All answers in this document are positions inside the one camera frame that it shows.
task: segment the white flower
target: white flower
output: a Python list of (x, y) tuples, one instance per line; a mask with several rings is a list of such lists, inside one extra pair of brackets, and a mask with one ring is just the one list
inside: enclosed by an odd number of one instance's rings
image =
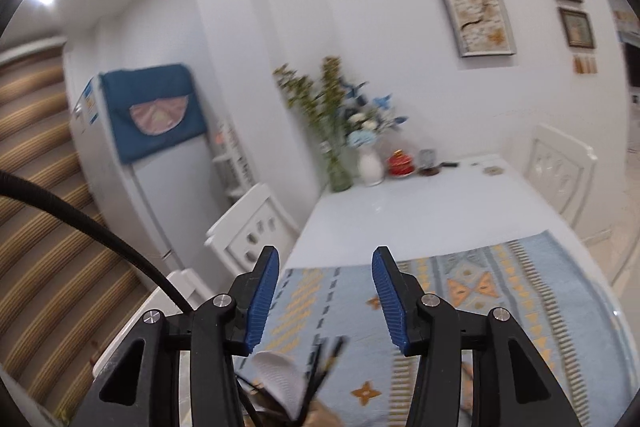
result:
[(362, 128), (367, 131), (375, 131), (376, 127), (378, 127), (378, 124), (375, 120), (367, 120), (362, 124)]
[(349, 123), (358, 123), (363, 120), (366, 120), (366, 115), (363, 112), (357, 112), (356, 114), (352, 114), (349, 117)]

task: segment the pink pocket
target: pink pocket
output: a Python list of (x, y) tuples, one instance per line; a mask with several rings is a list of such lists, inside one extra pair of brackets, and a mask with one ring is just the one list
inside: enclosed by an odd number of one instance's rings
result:
[(158, 98), (152, 102), (137, 103), (129, 107), (129, 114), (140, 132), (158, 136), (178, 125), (187, 111), (188, 96)]

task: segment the refrigerator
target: refrigerator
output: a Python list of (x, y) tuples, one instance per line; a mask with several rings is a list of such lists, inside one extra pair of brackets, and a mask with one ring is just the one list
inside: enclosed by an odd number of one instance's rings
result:
[(225, 269), (204, 246), (207, 230), (228, 209), (207, 134), (122, 165), (100, 75), (74, 105), (70, 127), (84, 177), (109, 229), (165, 275), (193, 268), (215, 293), (226, 291)]

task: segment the flower vase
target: flower vase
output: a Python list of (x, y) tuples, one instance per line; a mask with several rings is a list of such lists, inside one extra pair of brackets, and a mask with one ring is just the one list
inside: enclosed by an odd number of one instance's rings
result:
[(326, 142), (322, 144), (322, 155), (326, 161), (326, 173), (329, 178), (329, 188), (332, 192), (342, 192), (353, 185), (349, 171), (340, 162), (339, 153)]
[(378, 185), (385, 179), (385, 166), (372, 145), (358, 147), (358, 172), (366, 187)]

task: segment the silver screw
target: silver screw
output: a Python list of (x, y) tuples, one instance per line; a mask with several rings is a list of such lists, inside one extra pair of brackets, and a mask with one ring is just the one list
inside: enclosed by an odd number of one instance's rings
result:
[(213, 297), (213, 305), (218, 308), (224, 308), (225, 306), (229, 306), (231, 304), (231, 296), (226, 293), (221, 293)]
[(504, 308), (496, 308), (494, 310), (494, 317), (499, 321), (505, 322), (511, 318), (511, 314)]
[(421, 298), (420, 302), (429, 308), (435, 308), (438, 304), (440, 304), (440, 297), (434, 295), (433, 293), (425, 293)]
[(155, 324), (160, 320), (160, 312), (158, 310), (149, 310), (142, 317), (147, 324)]

